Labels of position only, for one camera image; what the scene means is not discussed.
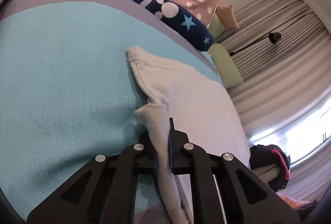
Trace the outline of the light grey t-shirt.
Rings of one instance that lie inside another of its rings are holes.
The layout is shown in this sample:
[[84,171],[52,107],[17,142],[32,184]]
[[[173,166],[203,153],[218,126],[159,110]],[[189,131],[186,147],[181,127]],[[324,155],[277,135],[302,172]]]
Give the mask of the light grey t-shirt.
[[193,223],[188,176],[174,176],[169,168],[169,121],[188,135],[190,142],[220,156],[231,152],[244,165],[250,150],[240,117],[219,83],[176,60],[128,49],[128,62],[147,104],[135,111],[145,125],[158,155],[158,187],[173,223]]

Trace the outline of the dark clothes on chair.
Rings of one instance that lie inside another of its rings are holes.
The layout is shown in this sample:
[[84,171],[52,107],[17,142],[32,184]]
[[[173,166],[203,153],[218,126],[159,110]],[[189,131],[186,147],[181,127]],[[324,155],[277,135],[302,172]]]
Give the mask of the dark clothes on chair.
[[275,192],[287,186],[291,175],[290,162],[278,146],[252,146],[249,165],[252,172]]

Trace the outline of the blue grey bed cover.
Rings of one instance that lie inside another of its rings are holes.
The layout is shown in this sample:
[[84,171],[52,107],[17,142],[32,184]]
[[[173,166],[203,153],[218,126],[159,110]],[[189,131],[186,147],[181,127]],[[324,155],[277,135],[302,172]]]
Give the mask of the blue grey bed cover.
[[220,81],[190,43],[130,0],[3,2],[1,189],[20,217],[92,157],[116,155],[144,131],[132,46]]

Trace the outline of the near green pillow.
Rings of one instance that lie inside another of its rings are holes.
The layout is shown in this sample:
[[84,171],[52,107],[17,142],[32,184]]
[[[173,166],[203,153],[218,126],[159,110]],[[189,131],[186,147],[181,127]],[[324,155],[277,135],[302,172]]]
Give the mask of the near green pillow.
[[243,78],[239,70],[223,45],[213,44],[208,50],[208,53],[215,64],[225,88],[230,89],[243,84]]

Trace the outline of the green pillow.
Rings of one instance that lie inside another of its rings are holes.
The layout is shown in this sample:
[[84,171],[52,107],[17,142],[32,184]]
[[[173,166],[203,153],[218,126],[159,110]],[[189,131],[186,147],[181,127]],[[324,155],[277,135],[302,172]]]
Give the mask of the green pillow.
[[208,53],[215,64],[225,88],[230,89],[243,84],[243,78],[239,70],[223,45],[213,44],[208,50]]
[[215,39],[225,31],[225,27],[216,13],[213,15],[208,30]]

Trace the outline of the grey curtain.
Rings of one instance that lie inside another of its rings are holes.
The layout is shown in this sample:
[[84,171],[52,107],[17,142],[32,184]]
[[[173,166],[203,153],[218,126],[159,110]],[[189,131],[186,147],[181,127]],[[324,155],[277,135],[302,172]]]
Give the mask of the grey curtain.
[[330,33],[303,0],[258,0],[223,42],[243,78],[229,94],[250,146],[278,145],[285,193],[321,198],[330,184]]

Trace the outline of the far green pillow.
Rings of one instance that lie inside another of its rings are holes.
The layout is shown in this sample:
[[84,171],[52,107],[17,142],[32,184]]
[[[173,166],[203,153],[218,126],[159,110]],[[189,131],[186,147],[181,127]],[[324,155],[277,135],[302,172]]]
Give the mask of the far green pillow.
[[215,39],[225,31],[225,27],[216,13],[213,15],[208,30]]

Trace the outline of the navy star paw blanket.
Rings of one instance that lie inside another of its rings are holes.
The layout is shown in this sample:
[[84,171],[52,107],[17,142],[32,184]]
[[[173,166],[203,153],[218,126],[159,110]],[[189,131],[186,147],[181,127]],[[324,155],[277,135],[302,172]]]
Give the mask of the navy star paw blanket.
[[196,50],[206,52],[214,44],[208,28],[193,14],[170,0],[131,0],[185,38]]

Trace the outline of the beige pillow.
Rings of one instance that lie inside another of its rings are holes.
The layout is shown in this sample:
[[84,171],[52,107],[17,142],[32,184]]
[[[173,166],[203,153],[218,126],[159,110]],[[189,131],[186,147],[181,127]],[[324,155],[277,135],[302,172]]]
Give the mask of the beige pillow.
[[233,13],[232,5],[217,6],[215,13],[223,23],[225,30],[239,29],[235,14]]

